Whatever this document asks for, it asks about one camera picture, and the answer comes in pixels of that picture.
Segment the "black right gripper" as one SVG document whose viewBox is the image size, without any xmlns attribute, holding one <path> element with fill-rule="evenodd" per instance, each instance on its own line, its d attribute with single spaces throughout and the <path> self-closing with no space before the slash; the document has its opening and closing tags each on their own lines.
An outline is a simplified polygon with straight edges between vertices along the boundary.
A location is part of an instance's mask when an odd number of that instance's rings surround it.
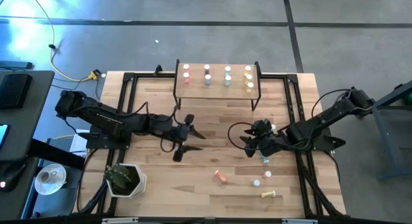
<svg viewBox="0 0 412 224">
<path fill-rule="evenodd" d="M 245 153 L 252 158 L 259 150 L 263 156 L 270 156 L 283 150 L 283 139 L 272 130 L 272 124 L 268 119 L 255 121 L 250 129 L 244 130 L 249 137 L 239 138 L 246 143 Z"/>
</svg>

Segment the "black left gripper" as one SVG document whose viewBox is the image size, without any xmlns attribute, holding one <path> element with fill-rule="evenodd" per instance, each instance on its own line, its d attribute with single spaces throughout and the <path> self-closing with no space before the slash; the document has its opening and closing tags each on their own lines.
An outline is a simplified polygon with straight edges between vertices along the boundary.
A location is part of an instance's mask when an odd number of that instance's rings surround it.
<svg viewBox="0 0 412 224">
<path fill-rule="evenodd" d="M 175 115 L 173 115 L 173 118 L 178 124 L 178 127 L 174 131 L 174 142 L 178 144 L 178 148 L 174 152 L 173 160 L 175 162 L 181 162 L 183 155 L 187 151 L 202 151 L 202 148 L 185 145 L 188 135 L 190 134 L 201 139 L 205 139 L 205 137 L 195 129 L 194 125 L 192 125 L 194 120 L 193 114 L 188 114 L 184 119 L 184 123 L 177 121 Z"/>
</svg>

